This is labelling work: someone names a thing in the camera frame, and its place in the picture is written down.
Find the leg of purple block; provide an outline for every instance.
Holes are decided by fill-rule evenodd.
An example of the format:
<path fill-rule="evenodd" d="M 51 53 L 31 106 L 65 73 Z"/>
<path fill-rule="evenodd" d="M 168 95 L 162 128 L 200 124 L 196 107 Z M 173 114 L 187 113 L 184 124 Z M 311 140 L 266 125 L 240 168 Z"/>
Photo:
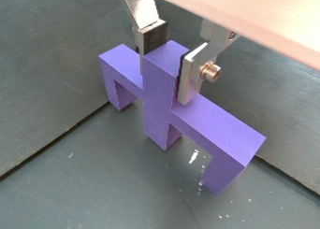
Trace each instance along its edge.
<path fill-rule="evenodd" d="M 144 57 L 126 46 L 101 55 L 109 99 L 118 109 L 136 97 L 144 102 L 145 133 L 166 150 L 181 134 L 213 154 L 204 185 L 221 193 L 251 162 L 266 137 L 199 95 L 184 106 L 177 100 L 180 57 L 188 51 L 170 41 Z"/>

